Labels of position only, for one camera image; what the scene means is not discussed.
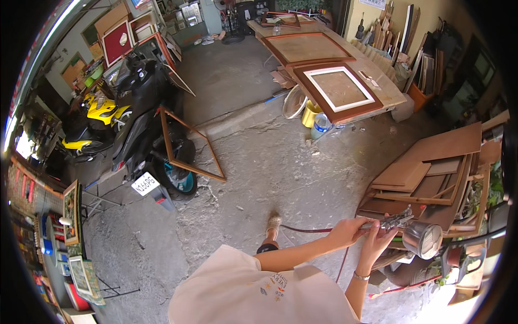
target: cloth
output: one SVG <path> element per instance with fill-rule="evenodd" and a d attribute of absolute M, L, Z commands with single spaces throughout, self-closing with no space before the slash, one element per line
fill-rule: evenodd
<path fill-rule="evenodd" d="M 279 248 L 271 243 L 266 243 L 266 244 L 263 244 L 259 247 L 259 249 L 257 249 L 257 252 L 255 254 L 259 254 L 259 253 L 264 253 L 264 252 L 268 252 L 268 251 L 275 251 L 275 250 L 278 250 Z"/>
<path fill-rule="evenodd" d="M 314 266 L 261 271 L 258 259 L 227 245 L 176 288 L 168 315 L 171 324 L 359 323 L 340 287 Z"/>

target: person's foot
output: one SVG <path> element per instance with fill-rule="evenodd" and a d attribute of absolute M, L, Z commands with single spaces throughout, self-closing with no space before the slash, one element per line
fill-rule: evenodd
<path fill-rule="evenodd" d="M 277 214 L 274 214 L 268 220 L 268 225 L 266 226 L 266 237 L 275 241 L 277 238 L 277 234 L 279 234 L 279 228 L 282 224 L 282 217 Z"/>

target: wristwatch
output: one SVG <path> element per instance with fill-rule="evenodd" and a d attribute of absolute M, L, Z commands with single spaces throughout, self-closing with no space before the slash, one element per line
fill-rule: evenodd
<path fill-rule="evenodd" d="M 356 271 L 355 271 L 355 272 L 353 272 L 353 278 L 356 278 L 356 279 L 358 279 L 358 280 L 367 281 L 367 280 L 369 280 L 370 275 L 368 275 L 368 276 L 366 276 L 366 277 L 358 276 L 358 275 L 357 275 L 357 273 L 356 273 Z"/>

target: concrete floor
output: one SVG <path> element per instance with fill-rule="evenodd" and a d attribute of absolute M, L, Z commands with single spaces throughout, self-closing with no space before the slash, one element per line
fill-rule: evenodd
<path fill-rule="evenodd" d="M 271 98 L 281 87 L 272 82 L 270 75 L 277 69 L 277 60 L 272 58 L 263 67 L 269 56 L 270 52 L 253 36 L 234 45 L 215 40 L 184 50 L 178 74 L 196 94 L 185 95 L 185 120 L 199 125 Z"/>
<path fill-rule="evenodd" d="M 88 258 L 97 275 L 121 291 L 140 292 L 107 300 L 96 308 L 100 323 L 168 323 L 167 308 L 175 287 L 188 278 L 221 244 L 255 254 L 263 240 L 267 215 L 276 210 L 297 228 L 332 227 L 352 218 L 371 179 L 417 139 L 436 133 L 423 114 L 396 124 L 390 114 L 356 123 L 355 131 L 328 137 L 308 147 L 309 129 L 299 118 L 280 115 L 282 100 L 268 108 L 269 120 L 221 138 L 212 145 L 228 179 L 198 179 L 198 195 L 168 213 L 150 197 L 142 198 L 123 173 L 90 191 L 121 202 L 93 215 L 84 225 Z M 207 147 L 197 145 L 196 164 L 216 166 Z M 90 174 L 83 172 L 84 177 Z M 299 245 L 321 234 L 282 231 L 282 247 Z M 345 289 L 358 260 L 361 242 L 351 247 L 339 285 Z M 344 251 L 312 261 L 336 278 Z M 368 292 L 381 287 L 369 285 Z M 368 300 L 363 321 L 410 323 L 433 295 L 429 288 Z"/>

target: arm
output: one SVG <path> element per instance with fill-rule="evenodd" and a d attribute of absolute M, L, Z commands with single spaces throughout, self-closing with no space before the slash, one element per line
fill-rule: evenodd
<path fill-rule="evenodd" d="M 374 222 L 372 228 L 370 229 L 369 236 L 363 244 L 358 266 L 355 270 L 358 276 L 370 276 L 370 269 L 372 268 L 372 265 L 378 259 L 380 254 L 387 248 L 396 234 L 396 228 L 391 229 L 388 233 L 385 233 L 385 230 L 380 230 L 380 222 Z M 358 319 L 362 318 L 363 301 L 365 300 L 365 293 L 367 292 L 368 283 L 368 280 L 360 280 L 352 277 L 351 282 L 349 283 L 349 286 L 346 290 L 347 300 L 349 301 L 349 304 L 351 304 L 351 307 L 356 313 Z"/>
<path fill-rule="evenodd" d="M 287 271 L 316 257 L 353 245 L 366 231 L 358 230 L 366 218 L 341 220 L 328 236 L 302 245 L 254 255 L 263 271 Z"/>

